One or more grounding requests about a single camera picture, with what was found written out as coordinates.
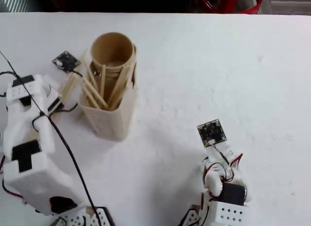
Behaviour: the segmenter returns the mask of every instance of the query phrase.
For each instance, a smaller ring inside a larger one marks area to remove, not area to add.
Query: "beige plastic holder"
[[[131,82],[125,87],[121,103],[114,111],[89,107],[85,94],[81,94],[78,104],[97,136],[108,140],[122,141],[128,135],[136,99],[137,87]]]

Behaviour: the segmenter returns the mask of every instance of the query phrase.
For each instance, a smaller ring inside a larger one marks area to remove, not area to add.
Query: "white plastic bracket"
[[[97,208],[96,211],[102,226],[112,226],[102,208]],[[67,224],[63,220],[60,220],[56,226],[99,226],[96,215],[93,214],[93,216],[90,217],[90,215],[86,213],[86,209],[72,215],[65,215],[62,218],[66,220]]]
[[[228,226],[248,225],[248,207],[223,202],[211,202],[207,217],[207,225],[219,223]]]

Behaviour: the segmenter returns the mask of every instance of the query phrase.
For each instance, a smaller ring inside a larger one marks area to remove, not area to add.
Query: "cup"
[[[106,65],[106,73],[120,73],[122,68],[136,61],[131,40],[121,33],[99,36],[91,46],[91,57],[98,72]]]

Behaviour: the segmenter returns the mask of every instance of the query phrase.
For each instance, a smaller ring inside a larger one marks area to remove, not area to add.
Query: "background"
[[[210,0],[217,6],[219,0]],[[238,0],[236,11],[256,0]],[[0,12],[208,13],[202,0],[0,0]],[[260,14],[310,15],[311,0],[263,0]]]

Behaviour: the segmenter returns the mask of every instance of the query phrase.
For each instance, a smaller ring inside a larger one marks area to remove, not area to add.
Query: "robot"
[[[243,154],[235,154],[226,142],[219,120],[198,127],[208,156],[201,162],[205,191],[201,203],[192,205],[178,226],[248,225],[251,200],[239,163]]]
[[[86,203],[77,192],[72,177],[51,160],[50,156],[55,152],[53,128],[38,109],[45,115],[62,109],[59,88],[57,82],[41,75],[25,76],[8,84],[8,124],[1,135],[2,152],[8,161],[3,166],[3,181],[16,189],[37,212],[68,218],[71,214],[83,214],[81,211],[85,213]],[[31,136],[34,129],[38,133],[35,139]],[[111,218],[106,208],[97,212],[105,219]],[[107,220],[105,225],[114,224]]]

